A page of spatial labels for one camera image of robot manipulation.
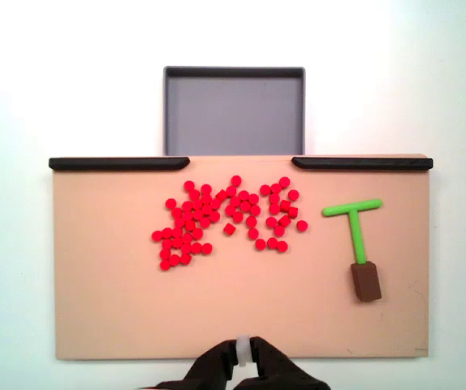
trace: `brown block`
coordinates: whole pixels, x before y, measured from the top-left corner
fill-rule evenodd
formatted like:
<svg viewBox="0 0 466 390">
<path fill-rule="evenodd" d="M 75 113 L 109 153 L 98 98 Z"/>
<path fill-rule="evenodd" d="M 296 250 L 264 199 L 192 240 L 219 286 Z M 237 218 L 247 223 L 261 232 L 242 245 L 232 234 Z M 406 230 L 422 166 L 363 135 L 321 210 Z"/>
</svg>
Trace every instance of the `brown block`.
<svg viewBox="0 0 466 390">
<path fill-rule="evenodd" d="M 363 302 L 381 299 L 381 288 L 379 287 L 378 269 L 373 262 L 365 264 L 352 264 L 352 277 L 356 295 Z"/>
</svg>

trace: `red disc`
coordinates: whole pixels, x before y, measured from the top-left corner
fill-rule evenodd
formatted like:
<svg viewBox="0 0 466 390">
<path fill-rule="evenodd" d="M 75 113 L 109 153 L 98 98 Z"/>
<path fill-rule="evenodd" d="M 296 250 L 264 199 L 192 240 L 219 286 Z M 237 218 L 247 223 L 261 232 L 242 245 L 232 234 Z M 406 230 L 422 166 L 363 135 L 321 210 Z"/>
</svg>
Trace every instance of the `red disc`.
<svg viewBox="0 0 466 390">
<path fill-rule="evenodd" d="M 280 196 L 277 193 L 272 193 L 269 196 L 269 202 L 270 203 L 278 203 L 280 202 Z"/>
<path fill-rule="evenodd" d="M 165 202 L 165 206 L 166 206 L 167 209 L 171 210 L 171 209 L 173 209 L 174 207 L 177 206 L 177 202 L 175 201 L 175 199 L 170 198 Z"/>
<path fill-rule="evenodd" d="M 243 189 L 239 192 L 239 198 L 241 201 L 247 201 L 249 199 L 249 192 Z"/>
<path fill-rule="evenodd" d="M 267 195 L 269 195 L 271 193 L 271 187 L 267 184 L 264 184 L 260 187 L 260 193 L 266 197 Z"/>
<path fill-rule="evenodd" d="M 271 206 L 269 206 L 269 212 L 272 215 L 278 214 L 280 212 L 280 206 L 278 205 L 278 203 L 273 203 Z"/>
<path fill-rule="evenodd" d="M 257 219 L 252 215 L 246 218 L 246 226 L 248 228 L 254 228 L 257 225 Z"/>
<path fill-rule="evenodd" d="M 216 210 L 220 208 L 221 202 L 217 198 L 215 198 L 211 201 L 210 205 L 212 209 Z"/>
<path fill-rule="evenodd" d="M 159 263 L 159 266 L 163 271 L 168 271 L 170 269 L 170 262 L 168 260 L 163 260 Z"/>
<path fill-rule="evenodd" d="M 232 205 L 233 207 L 240 206 L 240 203 L 241 203 L 241 202 L 242 202 L 242 201 L 240 200 L 239 197 L 232 197 L 232 198 L 230 199 L 230 205 Z"/>
<path fill-rule="evenodd" d="M 184 233 L 183 234 L 183 243 L 188 244 L 188 243 L 192 242 L 192 240 L 193 240 L 193 237 L 192 237 L 191 233 Z"/>
<path fill-rule="evenodd" d="M 307 228 L 309 227 L 309 225 L 305 221 L 298 221 L 296 223 L 296 227 L 298 228 L 300 232 L 305 232 Z"/>
<path fill-rule="evenodd" d="M 162 229 L 162 237 L 163 238 L 171 238 L 172 236 L 172 231 L 169 227 L 165 227 Z"/>
<path fill-rule="evenodd" d="M 258 250 L 264 250 L 264 249 L 265 249 L 265 241 L 262 240 L 261 238 L 259 238 L 259 239 L 255 242 L 255 247 L 256 247 Z"/>
<path fill-rule="evenodd" d="M 256 205 L 260 200 L 260 197 L 258 197 L 258 195 L 256 195 L 255 193 L 252 193 L 251 195 L 249 195 L 248 200 L 249 203 L 251 203 L 252 205 Z"/>
<path fill-rule="evenodd" d="M 271 237 L 267 241 L 267 246 L 270 249 L 275 249 L 278 246 L 278 240 L 274 237 Z"/>
<path fill-rule="evenodd" d="M 218 222 L 220 219 L 220 213 L 218 211 L 212 211 L 209 215 L 209 220 L 213 223 Z"/>
<path fill-rule="evenodd" d="M 235 175 L 231 178 L 231 184 L 235 187 L 238 187 L 242 183 L 242 178 L 238 175 Z"/>
<path fill-rule="evenodd" d="M 178 255 L 178 254 L 172 254 L 170 256 L 170 265 L 175 267 L 176 265 L 178 265 L 181 261 L 181 257 Z"/>
<path fill-rule="evenodd" d="M 152 233 L 152 240 L 154 240 L 155 242 L 159 242 L 160 240 L 162 240 L 162 233 L 158 230 L 156 230 L 155 232 Z"/>
<path fill-rule="evenodd" d="M 251 240 L 256 240 L 258 238 L 258 230 L 255 227 L 252 227 L 248 231 L 248 236 Z"/>
<path fill-rule="evenodd" d="M 192 211 L 193 203 L 191 203 L 190 201 L 186 201 L 183 203 L 181 207 L 183 208 L 184 211 Z"/>
<path fill-rule="evenodd" d="M 203 184 L 201 187 L 201 193 L 203 195 L 210 195 L 211 194 L 211 185 Z"/>
<path fill-rule="evenodd" d="M 211 222 L 209 221 L 208 217 L 202 217 L 202 219 L 201 219 L 201 228 L 203 228 L 203 229 L 209 228 L 210 224 L 211 224 Z"/>
<path fill-rule="evenodd" d="M 300 197 L 300 193 L 298 191 L 296 191 L 295 189 L 292 189 L 291 191 L 289 191 L 289 193 L 287 194 L 287 196 L 289 197 L 289 199 L 291 199 L 292 201 L 295 201 L 297 200 L 299 197 Z"/>
<path fill-rule="evenodd" d="M 278 225 L 278 221 L 276 220 L 275 217 L 269 217 L 268 219 L 265 220 L 265 224 L 267 225 L 268 228 L 274 228 L 276 225 Z"/>
<path fill-rule="evenodd" d="M 180 216 L 183 214 L 183 209 L 180 207 L 175 207 L 171 210 L 171 216 L 174 218 L 180 218 Z"/>
<path fill-rule="evenodd" d="M 235 223 L 241 223 L 242 219 L 244 219 L 244 214 L 242 214 L 240 211 L 236 211 L 233 214 L 233 222 Z"/>
<path fill-rule="evenodd" d="M 190 191 L 190 199 L 196 201 L 199 197 L 201 197 L 201 193 L 199 191 L 197 191 L 196 189 Z"/>
<path fill-rule="evenodd" d="M 274 183 L 273 185 L 271 185 L 272 193 L 279 193 L 280 191 L 282 191 L 282 186 L 280 184 Z"/>
<path fill-rule="evenodd" d="M 291 185 L 291 180 L 288 177 L 284 176 L 282 179 L 280 179 L 279 183 L 280 186 L 284 189 Z"/>
<path fill-rule="evenodd" d="M 191 254 L 183 253 L 181 255 L 181 264 L 186 266 L 187 264 L 190 263 L 191 260 L 192 260 L 192 255 Z"/>
<path fill-rule="evenodd" d="M 192 244 L 192 253 L 199 254 L 202 251 L 202 245 L 200 242 L 194 242 Z"/>
<path fill-rule="evenodd" d="M 191 180 L 188 180 L 186 183 L 184 183 L 184 189 L 187 192 L 192 191 L 195 188 L 195 183 L 193 183 Z"/>
<path fill-rule="evenodd" d="M 285 228 L 283 226 L 275 226 L 274 227 L 274 234 L 278 237 L 281 237 L 283 236 L 283 234 L 285 233 Z"/>
<path fill-rule="evenodd" d="M 202 245 L 202 253 L 203 254 L 211 254 L 211 251 L 213 250 L 213 246 L 209 242 L 206 242 L 205 244 Z"/>
<path fill-rule="evenodd" d="M 249 203 L 248 201 L 243 201 L 242 203 L 240 203 L 240 209 L 244 213 L 247 213 L 248 211 L 251 210 L 251 203 Z"/>
<path fill-rule="evenodd" d="M 280 241 L 278 243 L 277 248 L 278 248 L 279 252 L 283 253 L 283 252 L 287 251 L 287 248 L 289 248 L 289 245 L 287 245 L 287 242 L 285 242 L 285 241 Z"/>
<path fill-rule="evenodd" d="M 255 205 L 251 207 L 251 210 L 249 212 L 251 213 L 251 215 L 254 215 L 255 217 L 257 217 L 258 215 L 260 215 L 261 209 L 259 205 Z"/>
<path fill-rule="evenodd" d="M 203 234 L 202 229 L 199 229 L 198 227 L 193 229 L 192 236 L 195 240 L 200 240 Z"/>
<path fill-rule="evenodd" d="M 226 189 L 226 193 L 228 197 L 234 197 L 236 195 L 236 187 L 234 185 L 230 185 Z"/>
<path fill-rule="evenodd" d="M 162 258 L 163 260 L 167 260 L 171 255 L 171 251 L 169 249 L 162 249 L 161 252 L 159 252 L 159 257 Z"/>
</svg>

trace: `green handle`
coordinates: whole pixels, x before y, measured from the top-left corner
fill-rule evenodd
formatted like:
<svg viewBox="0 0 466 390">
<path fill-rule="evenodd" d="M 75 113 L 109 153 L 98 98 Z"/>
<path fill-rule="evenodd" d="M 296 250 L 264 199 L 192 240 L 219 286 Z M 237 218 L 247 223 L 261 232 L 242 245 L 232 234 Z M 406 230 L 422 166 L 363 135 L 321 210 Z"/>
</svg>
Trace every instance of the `green handle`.
<svg viewBox="0 0 466 390">
<path fill-rule="evenodd" d="M 377 209 L 382 206 L 381 199 L 372 199 L 370 201 L 356 201 L 346 205 L 326 207 L 323 209 L 323 215 L 331 217 L 333 215 L 348 214 L 350 230 L 352 232 L 352 242 L 356 252 L 356 261 L 358 264 L 366 263 L 365 246 L 363 245 L 363 236 L 361 234 L 360 217 L 358 211 Z"/>
</svg>

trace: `t-shaped tool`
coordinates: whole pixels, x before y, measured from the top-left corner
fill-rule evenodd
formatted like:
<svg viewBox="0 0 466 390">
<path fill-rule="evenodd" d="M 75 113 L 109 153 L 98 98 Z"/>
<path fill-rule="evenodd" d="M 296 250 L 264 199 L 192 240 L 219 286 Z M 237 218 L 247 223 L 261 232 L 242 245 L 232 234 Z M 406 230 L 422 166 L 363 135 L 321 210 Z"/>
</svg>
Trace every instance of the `t-shaped tool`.
<svg viewBox="0 0 466 390">
<path fill-rule="evenodd" d="M 374 301 L 381 298 L 381 288 L 379 287 L 378 269 L 374 263 L 367 262 L 366 260 L 358 212 L 377 209 L 381 206 L 381 199 L 372 199 L 370 201 L 356 201 L 346 205 L 326 207 L 323 209 L 323 215 L 326 217 L 348 214 L 357 261 L 357 264 L 351 265 L 352 278 L 354 279 L 356 295 L 363 302 Z"/>
</svg>

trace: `red game piece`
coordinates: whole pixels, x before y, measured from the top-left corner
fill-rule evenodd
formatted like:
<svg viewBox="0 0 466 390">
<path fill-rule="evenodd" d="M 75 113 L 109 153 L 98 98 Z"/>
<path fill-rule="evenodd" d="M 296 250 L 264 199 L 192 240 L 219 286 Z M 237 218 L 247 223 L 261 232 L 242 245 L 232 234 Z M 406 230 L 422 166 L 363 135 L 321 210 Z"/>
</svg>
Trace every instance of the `red game piece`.
<svg viewBox="0 0 466 390">
<path fill-rule="evenodd" d="M 211 254 L 211 251 L 213 250 L 213 246 L 209 242 L 206 242 L 205 244 L 202 245 L 202 253 L 203 254 Z"/>
<path fill-rule="evenodd" d="M 177 202 L 175 201 L 175 199 L 170 198 L 165 202 L 165 206 L 167 209 L 172 210 L 174 207 L 177 206 Z"/>
<path fill-rule="evenodd" d="M 243 189 L 239 192 L 239 198 L 241 201 L 247 201 L 249 199 L 249 192 Z"/>
<path fill-rule="evenodd" d="M 224 202 L 227 198 L 227 192 L 224 191 L 223 189 L 221 189 L 218 193 L 217 193 L 217 199 L 221 202 Z"/>
<path fill-rule="evenodd" d="M 193 211 L 193 219 L 199 221 L 199 220 L 201 220 L 202 217 L 204 217 L 204 214 L 202 213 L 202 210 Z"/>
<path fill-rule="evenodd" d="M 224 227 L 224 232 L 229 235 L 232 235 L 235 232 L 235 230 L 236 230 L 236 227 L 230 223 L 227 223 L 226 226 Z"/>
<path fill-rule="evenodd" d="M 162 237 L 163 238 L 171 238 L 172 236 L 172 231 L 169 227 L 165 227 L 164 229 L 162 229 Z"/>
<path fill-rule="evenodd" d="M 287 248 L 289 248 L 289 245 L 287 245 L 287 242 L 285 241 L 280 241 L 277 245 L 277 248 L 280 253 L 283 253 L 287 251 Z"/>
<path fill-rule="evenodd" d="M 186 266 L 187 264 L 190 263 L 191 260 L 192 260 L 192 255 L 191 254 L 183 253 L 181 255 L 181 264 Z"/>
<path fill-rule="evenodd" d="M 215 198 L 211 201 L 210 205 L 212 209 L 216 210 L 220 208 L 221 202 L 217 198 Z"/>
<path fill-rule="evenodd" d="M 259 205 L 255 205 L 251 207 L 251 210 L 249 212 L 251 213 L 251 215 L 254 215 L 255 217 L 257 217 L 258 215 L 260 215 L 261 209 Z"/>
<path fill-rule="evenodd" d="M 187 221 L 184 224 L 184 228 L 188 230 L 189 232 L 191 232 L 193 229 L 195 229 L 195 221 Z"/>
<path fill-rule="evenodd" d="M 265 241 L 259 238 L 257 241 L 255 241 L 255 247 L 258 250 L 264 250 L 265 249 Z"/>
<path fill-rule="evenodd" d="M 201 193 L 197 191 L 196 189 L 193 189 L 192 191 L 190 191 L 190 199 L 192 199 L 193 201 L 196 201 L 200 196 L 201 196 Z"/>
<path fill-rule="evenodd" d="M 273 185 L 271 185 L 272 193 L 279 193 L 280 191 L 282 191 L 282 186 L 280 184 L 274 183 Z"/>
<path fill-rule="evenodd" d="M 226 188 L 227 196 L 234 197 L 236 195 L 236 187 L 234 185 L 230 185 Z"/>
<path fill-rule="evenodd" d="M 280 202 L 280 210 L 281 211 L 289 211 L 289 207 L 291 207 L 291 203 L 286 201 L 285 199 Z"/>
<path fill-rule="evenodd" d="M 210 195 L 211 194 L 211 185 L 209 184 L 203 184 L 201 186 L 201 193 L 203 195 Z"/>
<path fill-rule="evenodd" d="M 186 201 L 183 203 L 181 207 L 183 208 L 184 211 L 192 211 L 193 203 L 191 203 L 190 201 Z"/>
<path fill-rule="evenodd" d="M 202 217 L 200 222 L 201 222 L 201 228 L 203 229 L 209 228 L 209 225 L 211 224 L 208 217 Z"/>
<path fill-rule="evenodd" d="M 159 257 L 163 260 L 167 260 L 171 255 L 171 251 L 169 249 L 161 249 L 159 252 Z"/>
<path fill-rule="evenodd" d="M 256 240 L 258 238 L 258 234 L 258 230 L 255 227 L 250 228 L 248 231 L 248 237 L 251 240 Z"/>
<path fill-rule="evenodd" d="M 269 217 L 268 219 L 265 220 L 265 224 L 267 225 L 268 228 L 274 228 L 276 225 L 278 225 L 278 221 L 276 220 L 275 217 Z"/>
<path fill-rule="evenodd" d="M 278 237 L 281 237 L 283 236 L 283 234 L 285 233 L 285 228 L 283 226 L 275 226 L 274 227 L 274 234 Z"/>
<path fill-rule="evenodd" d="M 270 249 L 275 249 L 278 246 L 278 240 L 274 237 L 271 237 L 267 241 L 267 247 Z"/>
<path fill-rule="evenodd" d="M 295 189 L 292 189 L 291 191 L 289 191 L 289 193 L 287 194 L 287 196 L 289 197 L 289 199 L 291 199 L 292 201 L 295 201 L 297 200 L 299 197 L 300 197 L 300 193 L 298 191 L 296 191 Z"/>
<path fill-rule="evenodd" d="M 257 225 L 257 219 L 253 216 L 246 218 L 246 226 L 248 228 L 254 228 Z"/>
<path fill-rule="evenodd" d="M 202 245 L 200 242 L 194 242 L 192 244 L 192 252 L 194 254 L 199 254 L 202 251 Z"/>
<path fill-rule="evenodd" d="M 251 203 L 249 203 L 248 201 L 243 201 L 242 203 L 240 203 L 240 209 L 244 213 L 247 213 L 248 211 L 251 210 Z"/>
<path fill-rule="evenodd" d="M 258 195 L 256 195 L 255 193 L 252 193 L 251 195 L 249 195 L 248 200 L 249 203 L 251 203 L 252 205 L 256 205 L 260 200 L 260 197 L 258 197 Z"/>
<path fill-rule="evenodd" d="M 269 195 L 271 193 L 271 187 L 267 184 L 264 184 L 260 187 L 260 193 L 266 197 L 267 195 Z"/>
<path fill-rule="evenodd" d="M 240 206 L 240 203 L 241 203 L 241 202 L 242 202 L 242 201 L 240 200 L 239 197 L 232 197 L 232 198 L 230 199 L 230 205 L 232 205 L 233 207 Z"/>
<path fill-rule="evenodd" d="M 224 212 L 226 213 L 228 217 L 232 217 L 233 214 L 235 213 L 235 207 L 233 205 L 228 205 L 226 206 L 226 209 L 224 210 Z"/>
<path fill-rule="evenodd" d="M 163 240 L 162 241 L 162 248 L 163 249 L 171 249 L 171 240 Z"/>
<path fill-rule="evenodd" d="M 218 222 L 220 219 L 220 213 L 218 211 L 212 211 L 211 214 L 209 215 L 209 220 L 213 223 Z"/>
<path fill-rule="evenodd" d="M 281 219 L 278 220 L 278 224 L 283 227 L 289 226 L 289 223 L 291 223 L 291 220 L 287 215 L 284 215 Z"/>
<path fill-rule="evenodd" d="M 170 265 L 175 267 L 181 261 L 181 257 L 178 254 L 172 254 L 170 256 Z"/>
<path fill-rule="evenodd" d="M 180 216 L 183 214 L 183 209 L 180 207 L 174 207 L 171 209 L 171 216 L 174 218 L 180 218 Z"/>
<path fill-rule="evenodd" d="M 305 221 L 298 221 L 296 223 L 296 227 L 298 228 L 300 232 L 305 232 L 307 228 L 309 227 L 309 225 Z"/>
<path fill-rule="evenodd" d="M 242 219 L 244 219 L 244 214 L 242 214 L 240 211 L 236 211 L 233 214 L 233 222 L 235 223 L 241 223 Z"/>
<path fill-rule="evenodd" d="M 298 216 L 298 209 L 296 207 L 289 207 L 289 211 L 287 212 L 290 219 L 294 219 Z"/>
<path fill-rule="evenodd" d="M 195 183 L 193 183 L 191 180 L 188 180 L 186 183 L 184 183 L 184 189 L 189 193 L 195 188 Z"/>
<path fill-rule="evenodd" d="M 277 193 L 271 193 L 271 195 L 269 196 L 269 202 L 270 203 L 280 202 L 280 196 Z"/>
<path fill-rule="evenodd" d="M 279 183 L 280 186 L 284 189 L 291 185 L 291 180 L 288 177 L 284 176 L 282 179 L 280 179 Z"/>
<path fill-rule="evenodd" d="M 193 219 L 193 213 L 191 213 L 190 211 L 184 211 L 183 212 L 183 221 L 184 222 L 191 221 L 192 219 Z"/>
<path fill-rule="evenodd" d="M 168 260 L 163 260 L 159 263 L 159 266 L 163 271 L 168 271 L 170 269 L 170 262 Z"/>
<path fill-rule="evenodd" d="M 152 233 L 152 240 L 154 240 L 155 242 L 159 242 L 160 240 L 162 240 L 162 233 L 158 230 L 156 230 L 155 232 Z"/>
<path fill-rule="evenodd" d="M 278 214 L 280 212 L 280 206 L 278 205 L 278 203 L 273 203 L 271 206 L 269 206 L 269 212 L 272 215 Z"/>
<path fill-rule="evenodd" d="M 183 238 L 183 243 L 184 244 L 189 244 L 193 240 L 193 237 L 192 237 L 191 233 L 184 233 L 182 238 Z"/>
<path fill-rule="evenodd" d="M 231 178 L 231 184 L 235 187 L 238 187 L 242 183 L 242 178 L 238 175 L 235 175 Z"/>
</svg>

